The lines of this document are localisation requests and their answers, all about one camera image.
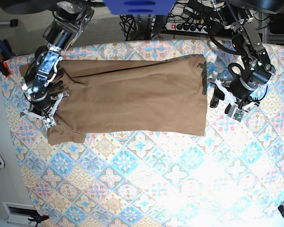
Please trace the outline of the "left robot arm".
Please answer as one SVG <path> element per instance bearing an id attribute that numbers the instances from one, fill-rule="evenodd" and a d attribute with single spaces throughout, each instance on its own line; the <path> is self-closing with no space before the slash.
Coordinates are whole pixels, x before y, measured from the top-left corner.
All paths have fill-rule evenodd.
<path id="1" fill-rule="evenodd" d="M 252 13 L 247 9 L 235 7 L 226 1 L 218 6 L 213 0 L 213 10 L 207 16 L 207 32 L 210 40 L 222 51 L 241 57 L 243 65 L 230 63 L 228 71 L 231 80 L 209 79 L 214 85 L 211 108 L 216 108 L 219 101 L 227 102 L 225 114 L 242 121 L 243 117 L 254 107 L 259 106 L 261 99 L 251 94 L 259 87 L 267 87 L 275 75 L 275 67 L 271 64 L 265 47 L 262 45 L 257 30 L 251 23 Z M 212 31 L 218 19 L 224 29 L 232 29 L 232 46 L 230 50 L 213 37 Z"/>

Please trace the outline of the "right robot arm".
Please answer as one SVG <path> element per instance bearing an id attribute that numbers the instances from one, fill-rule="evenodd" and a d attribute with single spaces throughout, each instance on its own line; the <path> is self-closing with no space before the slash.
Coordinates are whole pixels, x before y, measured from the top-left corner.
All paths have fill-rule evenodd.
<path id="1" fill-rule="evenodd" d="M 72 0 L 74 13 L 58 5 L 53 11 L 54 21 L 44 32 L 46 45 L 35 52 L 35 59 L 22 77 L 21 89 L 30 106 L 21 115 L 41 120 L 46 128 L 56 126 L 54 114 L 66 92 L 58 92 L 63 82 L 54 79 L 58 74 L 62 53 L 72 45 L 94 15 L 91 1 Z"/>

